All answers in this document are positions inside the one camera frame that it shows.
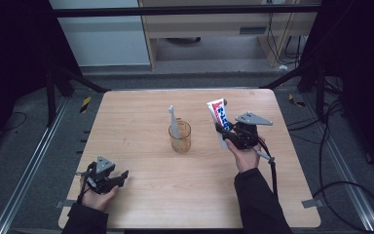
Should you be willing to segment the aluminium floor rail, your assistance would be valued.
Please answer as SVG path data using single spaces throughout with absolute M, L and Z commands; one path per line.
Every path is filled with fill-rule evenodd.
M 327 208 L 342 222 L 350 226 L 352 229 L 357 232 L 374 234 L 374 210 L 371 207 L 370 202 L 367 197 L 371 197 L 374 200 L 374 196 L 370 193 L 365 187 L 358 184 L 355 180 L 353 173 L 350 168 L 347 166 L 346 162 L 341 156 L 339 148 L 336 146 L 336 143 L 328 131 L 328 114 L 332 112 L 333 107 L 338 106 L 338 102 L 332 102 L 325 114 L 325 122 L 322 123 L 318 116 L 316 115 L 316 102 L 309 95 L 303 95 L 306 105 L 312 114 L 317 118 L 316 124 L 318 125 L 319 131 L 322 133 L 321 142 L 319 144 L 319 155 L 318 155 L 318 180 L 319 180 L 319 190 L 315 195 L 320 195 L 322 197 L 323 203 Z M 333 162 L 335 170 L 337 171 L 340 180 L 332 181 L 330 183 L 323 183 L 323 169 L 322 169 L 322 156 L 323 150 L 326 149 L 327 155 Z M 352 202 L 355 211 L 361 221 L 361 226 L 353 225 L 343 218 L 329 203 L 325 190 L 328 188 L 333 188 L 335 186 L 343 186 L 347 191 L 350 201 Z
M 70 101 L 69 97 L 62 97 L 56 108 L 56 116 L 53 123 L 45 129 L 39 143 L 37 144 L 19 182 L 13 191 L 7 205 L 0 214 L 0 234 L 7 234 L 10 226 L 19 211 L 19 207 L 23 202 L 26 193 L 34 179 L 42 160 L 53 140 L 56 130 L 63 118 L 65 109 Z

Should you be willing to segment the yellow black striped tape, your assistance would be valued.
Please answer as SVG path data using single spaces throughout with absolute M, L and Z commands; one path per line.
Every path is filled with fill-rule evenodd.
M 294 104 L 299 107 L 305 107 L 306 103 L 303 100 L 303 97 L 300 94 L 289 94 L 288 99 Z
M 80 113 L 85 113 L 86 112 L 86 110 L 87 110 L 87 108 L 88 108 L 88 106 L 91 102 L 91 99 L 92 99 L 92 97 L 85 97 L 84 98 L 83 103 L 82 103 L 82 105 L 80 107 L 80 110 L 79 110 Z

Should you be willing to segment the amber transparent cup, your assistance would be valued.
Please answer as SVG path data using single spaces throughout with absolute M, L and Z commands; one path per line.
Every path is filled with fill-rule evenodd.
M 172 149 L 177 153 L 187 153 L 191 148 L 192 129 L 189 123 L 177 118 L 176 126 L 168 127 L 168 134 Z

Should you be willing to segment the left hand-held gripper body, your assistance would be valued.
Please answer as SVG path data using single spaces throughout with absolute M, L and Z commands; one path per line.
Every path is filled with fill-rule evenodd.
M 110 174 L 115 170 L 115 164 L 102 156 L 89 164 L 85 182 L 90 189 L 98 194 L 105 194 L 110 191 L 110 183 L 113 181 Z

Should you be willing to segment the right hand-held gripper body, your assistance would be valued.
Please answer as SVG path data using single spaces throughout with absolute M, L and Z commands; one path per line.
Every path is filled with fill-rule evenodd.
M 272 126 L 273 122 L 260 117 L 250 111 L 235 118 L 236 122 L 230 124 L 233 132 L 232 142 L 240 149 L 250 149 L 259 143 L 257 127 L 259 125 Z

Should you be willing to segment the black curtain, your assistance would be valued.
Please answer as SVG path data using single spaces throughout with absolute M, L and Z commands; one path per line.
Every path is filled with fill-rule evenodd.
M 35 34 L 57 66 L 81 72 L 58 19 L 37 14 L 52 8 L 50 0 L 0 0 L 0 132 L 16 100 L 45 86 Z
M 342 79 L 342 100 L 374 158 L 374 0 L 321 0 L 303 59 Z

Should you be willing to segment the light wooden desk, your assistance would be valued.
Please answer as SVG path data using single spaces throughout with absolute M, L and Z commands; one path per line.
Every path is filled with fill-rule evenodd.
M 321 0 L 137 0 L 141 7 L 319 4 Z M 287 40 L 310 34 L 317 17 L 312 13 L 145 16 L 150 41 L 164 38 L 255 36 L 270 66 L 281 63 Z

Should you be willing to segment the person's left hand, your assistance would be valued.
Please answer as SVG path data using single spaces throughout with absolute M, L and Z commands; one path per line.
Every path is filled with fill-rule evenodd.
M 81 204 L 94 210 L 103 212 L 113 198 L 118 194 L 119 187 L 113 187 L 108 193 L 98 194 L 92 191 L 88 186 L 84 188 L 81 195 Z

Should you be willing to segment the white cabinet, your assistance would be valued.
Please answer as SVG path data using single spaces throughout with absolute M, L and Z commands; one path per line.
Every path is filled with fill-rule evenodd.
M 54 10 L 138 7 L 137 0 L 50 0 Z M 81 67 L 149 65 L 141 17 L 59 18 Z

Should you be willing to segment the white electric toothbrush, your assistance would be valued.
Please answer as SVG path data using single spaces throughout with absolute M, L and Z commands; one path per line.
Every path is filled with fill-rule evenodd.
M 170 120 L 171 120 L 171 125 L 170 125 L 170 128 L 171 128 L 171 135 L 174 137 L 174 138 L 179 138 L 179 129 L 178 129 L 178 123 L 177 123 L 177 120 L 175 118 L 175 115 L 174 115 L 174 108 L 173 108 L 173 105 L 170 105 L 169 108 L 168 108 L 168 112 L 170 114 Z

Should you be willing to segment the black horizontal bar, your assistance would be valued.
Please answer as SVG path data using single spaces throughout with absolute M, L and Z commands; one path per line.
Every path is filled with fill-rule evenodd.
M 178 16 L 220 14 L 269 14 L 319 12 L 321 4 L 281 5 L 220 5 L 220 6 L 174 6 L 141 8 L 58 9 L 50 14 L 57 18 L 132 17 L 132 16 Z

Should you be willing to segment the person's right hand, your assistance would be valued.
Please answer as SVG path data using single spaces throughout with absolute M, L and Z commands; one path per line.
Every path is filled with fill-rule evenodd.
M 262 149 L 260 144 L 257 144 L 251 149 L 239 150 L 232 141 L 225 139 L 229 151 L 234 155 L 237 168 L 240 173 L 255 169 L 259 166 L 260 155 L 258 151 Z

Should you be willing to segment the black metal stand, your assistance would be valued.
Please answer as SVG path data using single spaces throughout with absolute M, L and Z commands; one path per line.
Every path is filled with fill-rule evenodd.
M 56 119 L 55 89 L 58 89 L 63 97 L 71 97 L 74 94 L 74 89 L 69 82 L 70 79 L 77 81 L 78 83 L 97 93 L 108 92 L 108 89 L 102 88 L 87 80 L 83 75 L 79 75 L 78 73 L 73 72 L 65 67 L 51 64 L 46 69 L 45 75 L 48 105 L 48 127 L 50 127 Z
M 300 76 L 301 79 L 297 85 L 297 89 L 302 92 L 308 92 L 312 87 L 316 87 L 316 115 L 319 120 L 325 122 L 324 114 L 324 81 L 325 73 L 324 66 L 317 61 L 302 62 L 297 68 L 287 72 L 279 79 L 261 86 L 261 89 L 273 90 L 281 84 L 289 81 L 292 78 Z

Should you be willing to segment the white toothpaste tube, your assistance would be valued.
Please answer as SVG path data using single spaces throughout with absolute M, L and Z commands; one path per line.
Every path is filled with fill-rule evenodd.
M 212 100 L 212 101 L 210 101 L 206 104 L 207 108 L 208 108 L 208 110 L 209 110 L 209 112 L 212 116 L 214 126 L 215 126 L 216 123 L 219 123 L 223 126 L 226 126 L 227 123 L 229 122 L 228 118 L 227 118 L 226 109 L 225 109 L 225 105 L 223 103 L 223 100 L 224 100 L 224 98 L 220 98 L 220 99 Z M 225 140 L 222 138 L 222 135 L 220 133 L 217 133 L 217 137 L 219 138 L 219 142 L 220 142 L 221 146 L 224 149 L 226 149 L 227 144 L 226 144 Z

